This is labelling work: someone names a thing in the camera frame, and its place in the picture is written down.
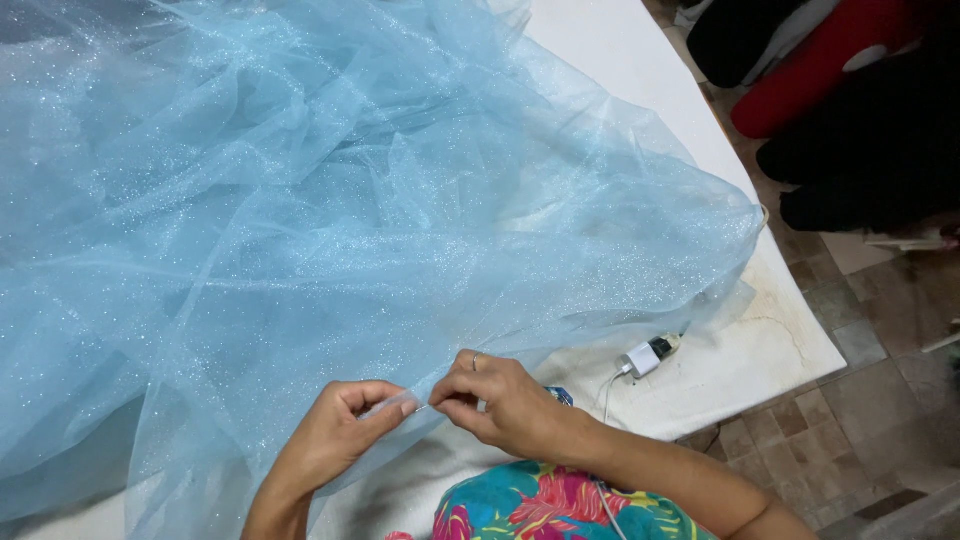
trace white tabletop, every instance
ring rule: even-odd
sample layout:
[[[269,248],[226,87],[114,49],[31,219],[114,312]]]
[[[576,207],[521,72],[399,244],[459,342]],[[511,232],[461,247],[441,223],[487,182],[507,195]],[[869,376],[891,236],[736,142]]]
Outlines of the white tabletop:
[[[640,0],[534,0],[527,34],[611,94],[655,110],[700,168],[756,201],[750,178],[693,76]],[[611,423],[662,440],[701,429],[846,365],[806,306],[769,230],[743,281],[756,297],[736,322],[681,350],[637,385],[612,388]],[[536,371],[577,406],[602,416],[596,397],[616,346],[552,355]],[[510,458],[445,423],[380,471],[331,497],[312,537],[377,539],[393,530],[428,538],[444,491]],[[123,537],[122,494],[24,536]]]

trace black garment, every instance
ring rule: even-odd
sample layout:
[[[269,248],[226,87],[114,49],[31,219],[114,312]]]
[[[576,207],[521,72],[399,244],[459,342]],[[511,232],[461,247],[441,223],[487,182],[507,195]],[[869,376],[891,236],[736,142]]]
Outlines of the black garment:
[[[721,88],[743,81],[780,24],[805,0],[714,0],[686,46],[704,75]]]
[[[803,187],[780,197],[798,231],[891,231],[960,208],[960,17],[917,51],[853,74],[756,161]]]

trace colorful floral shirt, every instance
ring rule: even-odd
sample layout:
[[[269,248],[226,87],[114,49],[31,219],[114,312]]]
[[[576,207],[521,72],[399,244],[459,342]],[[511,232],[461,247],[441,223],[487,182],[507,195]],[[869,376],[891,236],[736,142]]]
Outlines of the colorful floral shirt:
[[[587,473],[535,461],[501,465],[450,488],[431,539],[619,540],[601,493],[629,540],[716,540],[663,497],[598,490]],[[393,532],[384,540],[414,539]]]

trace glitter tulle fabric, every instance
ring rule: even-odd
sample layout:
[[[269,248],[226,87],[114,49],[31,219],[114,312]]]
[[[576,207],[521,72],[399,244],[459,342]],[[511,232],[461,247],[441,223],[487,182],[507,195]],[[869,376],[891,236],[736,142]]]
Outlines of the glitter tulle fabric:
[[[0,522],[231,538],[330,380],[705,318],[759,207],[465,0],[12,0]],[[331,493],[416,442],[423,412]]]

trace tiled floor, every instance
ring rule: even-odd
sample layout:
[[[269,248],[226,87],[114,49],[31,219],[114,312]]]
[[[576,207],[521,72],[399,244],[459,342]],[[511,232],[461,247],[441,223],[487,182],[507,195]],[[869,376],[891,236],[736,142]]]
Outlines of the tiled floor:
[[[677,0],[644,4],[671,42],[686,35],[670,28]],[[730,122],[745,88],[701,89],[771,211],[797,286],[849,365],[679,442],[775,493],[821,537],[841,538],[898,501],[960,479],[960,394],[948,351],[920,352],[960,316],[960,254],[903,257],[863,246],[857,234],[789,229],[779,212],[787,186],[756,165],[764,141]]]

